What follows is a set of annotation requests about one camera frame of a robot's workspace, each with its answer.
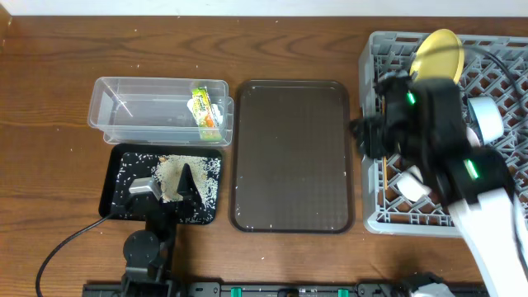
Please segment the small white cup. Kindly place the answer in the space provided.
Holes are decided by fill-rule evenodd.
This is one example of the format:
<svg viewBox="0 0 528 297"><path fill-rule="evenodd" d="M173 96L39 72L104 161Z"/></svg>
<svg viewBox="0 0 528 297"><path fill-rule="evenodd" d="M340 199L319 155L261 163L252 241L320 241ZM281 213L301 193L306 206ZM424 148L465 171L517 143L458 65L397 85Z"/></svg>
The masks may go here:
<svg viewBox="0 0 528 297"><path fill-rule="evenodd" d="M401 173L397 180L397 188L411 202L417 202L431 193L431 188L423 183L422 174L417 166L412 166Z"/></svg>

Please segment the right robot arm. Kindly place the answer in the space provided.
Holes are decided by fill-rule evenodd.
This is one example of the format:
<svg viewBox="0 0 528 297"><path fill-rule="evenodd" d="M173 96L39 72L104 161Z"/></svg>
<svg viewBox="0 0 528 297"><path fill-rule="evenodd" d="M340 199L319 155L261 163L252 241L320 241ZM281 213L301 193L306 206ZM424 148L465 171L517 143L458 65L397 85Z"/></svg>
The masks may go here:
<svg viewBox="0 0 528 297"><path fill-rule="evenodd" d="M416 165L469 247L491 296L527 291L527 229L502 155L467 138L459 87L450 78L391 77L376 88L384 114L355 119L360 154L398 154Z"/></svg>

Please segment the wooden chopstick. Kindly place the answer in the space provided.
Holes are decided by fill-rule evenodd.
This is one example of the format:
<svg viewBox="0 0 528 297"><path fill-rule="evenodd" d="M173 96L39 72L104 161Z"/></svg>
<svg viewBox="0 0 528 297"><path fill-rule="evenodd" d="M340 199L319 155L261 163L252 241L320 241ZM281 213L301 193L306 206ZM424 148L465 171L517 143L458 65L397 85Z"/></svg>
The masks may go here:
<svg viewBox="0 0 528 297"><path fill-rule="evenodd" d="M383 184L384 184L384 191L388 190L388 169L387 169L387 157L382 158L383 163Z"/></svg>

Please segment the green snack wrapper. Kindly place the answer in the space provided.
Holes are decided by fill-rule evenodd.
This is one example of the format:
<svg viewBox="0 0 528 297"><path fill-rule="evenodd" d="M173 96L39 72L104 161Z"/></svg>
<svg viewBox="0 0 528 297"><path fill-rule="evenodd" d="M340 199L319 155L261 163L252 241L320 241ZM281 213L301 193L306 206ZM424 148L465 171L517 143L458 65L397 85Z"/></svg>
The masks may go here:
<svg viewBox="0 0 528 297"><path fill-rule="evenodd" d="M221 140L219 122L206 87L198 87L192 90L191 113L199 127L199 134L202 140Z"/></svg>

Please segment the white tissue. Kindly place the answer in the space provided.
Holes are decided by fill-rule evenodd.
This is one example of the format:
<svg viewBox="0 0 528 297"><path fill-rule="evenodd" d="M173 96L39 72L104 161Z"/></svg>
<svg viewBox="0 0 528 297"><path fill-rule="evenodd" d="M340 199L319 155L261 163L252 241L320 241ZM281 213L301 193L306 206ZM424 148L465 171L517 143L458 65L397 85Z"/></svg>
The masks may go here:
<svg viewBox="0 0 528 297"><path fill-rule="evenodd" d="M217 104L206 103L201 99L190 99L186 106L201 128L219 128L224 122Z"/></svg>

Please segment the pink bowl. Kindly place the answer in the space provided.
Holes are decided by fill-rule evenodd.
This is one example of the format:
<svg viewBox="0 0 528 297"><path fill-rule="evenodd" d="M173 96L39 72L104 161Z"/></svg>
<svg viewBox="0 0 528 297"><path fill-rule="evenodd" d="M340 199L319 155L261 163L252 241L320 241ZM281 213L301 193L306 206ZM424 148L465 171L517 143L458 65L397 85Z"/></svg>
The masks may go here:
<svg viewBox="0 0 528 297"><path fill-rule="evenodd" d="M478 135L469 127L466 128L466 136L472 147L480 147L481 143Z"/></svg>

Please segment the yellow plate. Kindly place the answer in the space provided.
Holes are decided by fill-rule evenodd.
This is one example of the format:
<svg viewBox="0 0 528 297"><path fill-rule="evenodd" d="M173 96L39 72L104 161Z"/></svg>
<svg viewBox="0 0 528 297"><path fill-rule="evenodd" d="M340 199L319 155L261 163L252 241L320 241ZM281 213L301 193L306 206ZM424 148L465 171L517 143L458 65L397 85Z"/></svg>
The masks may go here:
<svg viewBox="0 0 528 297"><path fill-rule="evenodd" d="M416 52L409 73L415 80L450 78L458 83L464 68L464 48L448 29L431 33Z"/></svg>

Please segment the blue bowl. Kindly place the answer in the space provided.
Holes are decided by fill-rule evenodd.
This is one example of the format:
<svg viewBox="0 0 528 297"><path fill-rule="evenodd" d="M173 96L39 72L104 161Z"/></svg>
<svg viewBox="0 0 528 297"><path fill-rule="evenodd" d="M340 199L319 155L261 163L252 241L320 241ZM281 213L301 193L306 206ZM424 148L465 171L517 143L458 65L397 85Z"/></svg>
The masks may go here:
<svg viewBox="0 0 528 297"><path fill-rule="evenodd" d="M471 119L478 125L483 144L490 144L503 136L502 115L491 97L470 98L468 106Z"/></svg>

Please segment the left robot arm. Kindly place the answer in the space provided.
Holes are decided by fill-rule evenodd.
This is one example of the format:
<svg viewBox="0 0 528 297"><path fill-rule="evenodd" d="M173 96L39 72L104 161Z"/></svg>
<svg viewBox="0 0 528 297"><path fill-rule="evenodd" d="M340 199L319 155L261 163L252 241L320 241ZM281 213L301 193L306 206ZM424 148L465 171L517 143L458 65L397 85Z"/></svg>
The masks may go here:
<svg viewBox="0 0 528 297"><path fill-rule="evenodd" d="M162 201L160 185L152 178L131 183L125 208L145 218L145 228L132 233L125 241L123 255L125 274L122 296L184 296L186 287L171 273L172 254L176 243L176 225L187 222L202 206L191 168L181 170L177 193L182 199Z"/></svg>

